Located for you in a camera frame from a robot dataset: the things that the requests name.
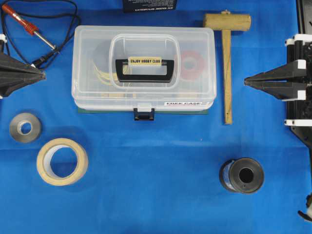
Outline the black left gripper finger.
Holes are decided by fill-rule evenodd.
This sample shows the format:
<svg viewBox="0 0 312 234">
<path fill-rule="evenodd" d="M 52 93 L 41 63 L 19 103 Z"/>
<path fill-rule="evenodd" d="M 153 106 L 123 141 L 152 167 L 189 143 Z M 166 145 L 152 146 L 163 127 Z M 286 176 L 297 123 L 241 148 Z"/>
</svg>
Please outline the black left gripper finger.
<svg viewBox="0 0 312 234">
<path fill-rule="evenodd" d="M 1 72 L 0 96 L 2 98 L 8 97 L 15 90 L 45 79 L 45 73 L 34 74 L 20 72 Z"/>
<path fill-rule="evenodd" d="M 4 53 L 0 54 L 0 71 L 1 72 L 16 72 L 22 75 L 32 74 L 40 75 L 41 78 L 46 79 L 46 75 L 41 70 L 31 66 L 30 64 L 23 63 L 15 58 Z"/>
</svg>

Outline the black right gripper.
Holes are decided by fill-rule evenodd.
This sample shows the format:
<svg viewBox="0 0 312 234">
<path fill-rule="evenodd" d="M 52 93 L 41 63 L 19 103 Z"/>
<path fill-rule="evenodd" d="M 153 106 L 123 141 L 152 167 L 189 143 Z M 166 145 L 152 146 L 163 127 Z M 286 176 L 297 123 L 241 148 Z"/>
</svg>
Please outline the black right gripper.
<svg viewBox="0 0 312 234">
<path fill-rule="evenodd" d="M 287 64 L 244 79 L 244 84 L 285 100 L 285 125 L 312 125 L 312 36 L 296 34 L 285 41 Z"/>
</svg>

